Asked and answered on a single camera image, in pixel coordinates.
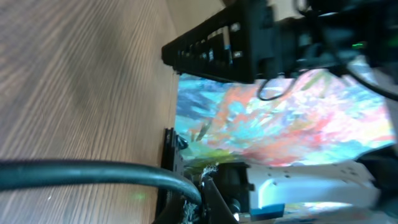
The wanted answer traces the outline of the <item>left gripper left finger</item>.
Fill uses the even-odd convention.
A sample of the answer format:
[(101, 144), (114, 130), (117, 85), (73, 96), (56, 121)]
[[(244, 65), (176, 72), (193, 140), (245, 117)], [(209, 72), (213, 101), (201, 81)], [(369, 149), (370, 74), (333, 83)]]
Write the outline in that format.
[(155, 220), (152, 224), (183, 223), (202, 205), (202, 197), (193, 183), (156, 183), (159, 189)]

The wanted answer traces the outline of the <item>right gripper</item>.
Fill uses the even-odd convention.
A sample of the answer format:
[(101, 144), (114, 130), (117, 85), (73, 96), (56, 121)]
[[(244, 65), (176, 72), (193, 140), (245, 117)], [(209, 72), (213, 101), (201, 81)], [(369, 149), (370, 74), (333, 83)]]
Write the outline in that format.
[(341, 74), (351, 60), (351, 22), (344, 14), (272, 21), (267, 28), (267, 77), (298, 77), (324, 68)]

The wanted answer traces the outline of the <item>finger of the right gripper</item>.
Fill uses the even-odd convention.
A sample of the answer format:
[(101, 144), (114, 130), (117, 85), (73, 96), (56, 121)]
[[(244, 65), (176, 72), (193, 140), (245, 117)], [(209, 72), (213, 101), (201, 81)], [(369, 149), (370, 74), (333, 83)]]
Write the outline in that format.
[(178, 73), (254, 83), (274, 61), (273, 23), (267, 1), (235, 1), (164, 45), (161, 58)]

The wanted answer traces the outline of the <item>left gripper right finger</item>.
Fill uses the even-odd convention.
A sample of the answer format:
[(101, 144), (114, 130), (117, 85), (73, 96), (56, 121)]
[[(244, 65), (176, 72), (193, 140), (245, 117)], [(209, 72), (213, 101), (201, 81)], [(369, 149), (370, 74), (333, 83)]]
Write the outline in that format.
[(217, 166), (206, 166), (200, 176), (203, 211), (206, 219), (211, 224), (238, 224), (211, 176), (217, 170)]

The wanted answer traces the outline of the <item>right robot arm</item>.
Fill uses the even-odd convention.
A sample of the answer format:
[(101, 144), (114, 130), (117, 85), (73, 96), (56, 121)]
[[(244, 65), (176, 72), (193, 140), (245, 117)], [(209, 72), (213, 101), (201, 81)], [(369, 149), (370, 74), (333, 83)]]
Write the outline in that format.
[(396, 1), (307, 1), (299, 18), (275, 20), (266, 1), (236, 1), (162, 47), (176, 72), (252, 84), (302, 69), (337, 69), (364, 55), (397, 64)]

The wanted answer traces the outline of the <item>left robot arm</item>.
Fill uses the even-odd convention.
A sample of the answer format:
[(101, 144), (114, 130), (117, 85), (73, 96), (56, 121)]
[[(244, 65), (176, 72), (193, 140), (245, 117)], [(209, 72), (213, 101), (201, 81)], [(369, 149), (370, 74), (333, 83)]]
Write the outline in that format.
[(206, 168), (200, 205), (174, 196), (156, 223), (395, 223), (397, 152), (353, 160), (269, 167), (243, 162)]

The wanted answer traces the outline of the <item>colourful painted backdrop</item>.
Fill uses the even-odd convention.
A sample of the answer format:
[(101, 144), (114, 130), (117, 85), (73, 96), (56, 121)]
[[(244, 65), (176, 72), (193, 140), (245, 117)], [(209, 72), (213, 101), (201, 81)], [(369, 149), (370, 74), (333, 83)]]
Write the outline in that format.
[(175, 129), (188, 142), (182, 156), (190, 169), (329, 164), (397, 141), (382, 96), (324, 69), (252, 85), (182, 75)]

